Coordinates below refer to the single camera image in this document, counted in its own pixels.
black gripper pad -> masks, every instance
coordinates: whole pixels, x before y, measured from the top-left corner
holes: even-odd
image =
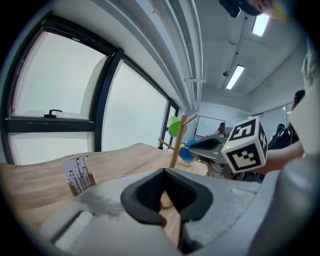
[[[216,138],[208,138],[195,142],[190,146],[190,149],[198,150],[214,150],[219,145],[219,140]]]
[[[182,224],[201,219],[213,202],[213,195],[206,186],[167,168],[127,186],[121,194],[121,203],[138,222],[162,225],[158,212],[164,190],[180,213]]]

green object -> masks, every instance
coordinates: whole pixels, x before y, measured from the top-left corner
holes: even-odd
[[[176,116],[171,116],[168,120],[168,132],[169,135],[172,137],[177,137],[178,135],[178,130],[179,130],[179,125],[180,125],[180,120]],[[187,131],[187,126],[185,125],[183,128],[183,134],[185,134]]]

blue object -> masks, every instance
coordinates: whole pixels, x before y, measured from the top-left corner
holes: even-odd
[[[179,156],[182,160],[192,163],[195,161],[195,158],[190,154],[189,147],[195,143],[196,141],[194,139],[188,141],[179,151]]]

whiteboard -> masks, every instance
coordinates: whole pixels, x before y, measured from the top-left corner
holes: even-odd
[[[225,123],[226,121],[200,115],[195,135],[207,137],[215,134],[222,122]]]

wooden pole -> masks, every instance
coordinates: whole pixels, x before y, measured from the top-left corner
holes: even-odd
[[[188,121],[185,121],[184,123],[183,123],[183,126],[186,126],[188,123],[190,123],[193,119],[195,119],[195,118],[197,118],[198,117],[198,115],[197,114],[195,114],[193,117],[191,117]]]
[[[179,154],[179,150],[180,150],[182,137],[184,135],[184,127],[185,127],[184,123],[186,122],[186,120],[187,120],[187,117],[185,115],[181,116],[178,134],[177,134],[176,140],[175,140],[174,150],[173,150],[172,157],[170,160],[170,166],[169,166],[170,168],[175,168],[176,161],[177,161],[178,154]]]
[[[158,138],[158,141],[160,141],[162,144],[166,145],[169,149],[171,150],[175,150],[174,147],[170,146],[168,143],[166,143],[165,141],[163,141],[162,139]]]

